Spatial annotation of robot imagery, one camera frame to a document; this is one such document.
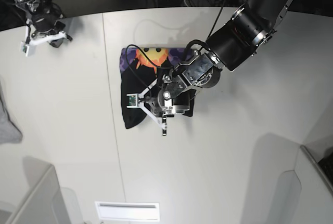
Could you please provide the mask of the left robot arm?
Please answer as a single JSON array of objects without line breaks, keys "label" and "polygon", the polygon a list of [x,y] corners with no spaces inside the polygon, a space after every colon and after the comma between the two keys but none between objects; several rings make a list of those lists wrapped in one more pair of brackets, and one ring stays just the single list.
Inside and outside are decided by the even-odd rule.
[{"label": "left robot arm", "polygon": [[142,97],[138,106],[159,125],[162,135],[167,134],[169,116],[192,110],[196,89],[215,86],[223,69],[235,70],[272,38],[292,1],[247,0],[205,42],[193,40],[184,50],[187,55],[193,45],[199,45],[205,52],[194,50],[177,65],[161,68],[162,78],[149,85],[158,86],[158,92]]}]

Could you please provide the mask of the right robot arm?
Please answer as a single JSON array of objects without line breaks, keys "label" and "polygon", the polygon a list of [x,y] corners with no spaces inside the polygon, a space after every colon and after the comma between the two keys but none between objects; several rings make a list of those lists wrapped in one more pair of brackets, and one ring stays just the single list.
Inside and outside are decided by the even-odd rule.
[{"label": "right robot arm", "polygon": [[61,21],[65,17],[63,11],[53,0],[14,0],[14,5],[25,13],[25,39],[21,50],[26,55],[44,43],[58,48],[64,40],[72,41]]}]

